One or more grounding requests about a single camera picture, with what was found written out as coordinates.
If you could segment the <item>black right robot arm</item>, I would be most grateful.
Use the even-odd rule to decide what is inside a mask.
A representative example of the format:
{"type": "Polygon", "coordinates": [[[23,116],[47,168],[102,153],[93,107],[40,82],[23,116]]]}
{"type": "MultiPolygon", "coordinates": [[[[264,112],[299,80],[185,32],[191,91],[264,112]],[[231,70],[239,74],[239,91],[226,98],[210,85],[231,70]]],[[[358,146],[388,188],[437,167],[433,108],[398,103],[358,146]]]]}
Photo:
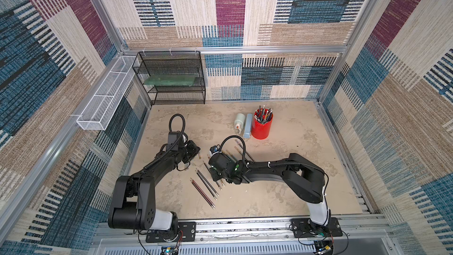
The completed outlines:
{"type": "Polygon", "coordinates": [[[243,145],[243,138],[231,135],[219,145],[210,148],[209,171],[214,181],[225,179],[230,184],[249,184],[257,181],[277,181],[285,183],[301,200],[307,203],[310,224],[326,227],[331,212],[326,200],[329,176],[323,169],[298,153],[291,153],[278,161],[253,162],[246,159],[244,148],[240,160],[223,153],[223,146],[230,139],[237,139],[243,145]]]}

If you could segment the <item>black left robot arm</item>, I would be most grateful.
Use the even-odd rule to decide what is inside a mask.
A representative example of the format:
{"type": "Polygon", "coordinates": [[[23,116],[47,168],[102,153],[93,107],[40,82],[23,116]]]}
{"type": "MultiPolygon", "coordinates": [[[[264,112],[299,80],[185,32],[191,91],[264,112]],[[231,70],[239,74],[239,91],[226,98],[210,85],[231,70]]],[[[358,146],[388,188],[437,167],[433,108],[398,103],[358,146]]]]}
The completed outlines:
{"type": "Polygon", "coordinates": [[[185,133],[186,122],[177,113],[170,118],[168,141],[153,161],[132,175],[117,179],[110,204],[108,226],[111,229],[165,231],[176,233],[178,219],[174,212],[156,207],[155,187],[164,176],[184,164],[186,170],[200,147],[185,133]]]}

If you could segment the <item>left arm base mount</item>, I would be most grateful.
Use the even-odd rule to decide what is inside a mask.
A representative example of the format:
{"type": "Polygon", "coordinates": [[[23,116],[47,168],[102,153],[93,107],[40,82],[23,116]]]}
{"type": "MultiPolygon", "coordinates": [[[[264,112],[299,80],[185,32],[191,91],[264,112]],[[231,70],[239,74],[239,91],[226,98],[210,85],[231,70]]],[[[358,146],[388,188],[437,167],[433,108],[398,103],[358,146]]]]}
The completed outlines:
{"type": "Polygon", "coordinates": [[[179,221],[169,230],[150,230],[146,234],[146,243],[194,242],[197,224],[194,221],[179,221]]]}

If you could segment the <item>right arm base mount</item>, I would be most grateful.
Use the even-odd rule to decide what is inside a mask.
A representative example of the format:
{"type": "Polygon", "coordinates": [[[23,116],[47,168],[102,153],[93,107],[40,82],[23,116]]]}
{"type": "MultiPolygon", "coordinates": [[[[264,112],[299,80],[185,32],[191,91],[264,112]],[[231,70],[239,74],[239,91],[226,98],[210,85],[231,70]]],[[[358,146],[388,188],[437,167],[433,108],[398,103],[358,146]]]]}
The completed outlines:
{"type": "Polygon", "coordinates": [[[343,231],[336,217],[331,217],[327,225],[312,223],[310,218],[293,218],[290,220],[289,230],[295,238],[342,237],[343,231]]]}

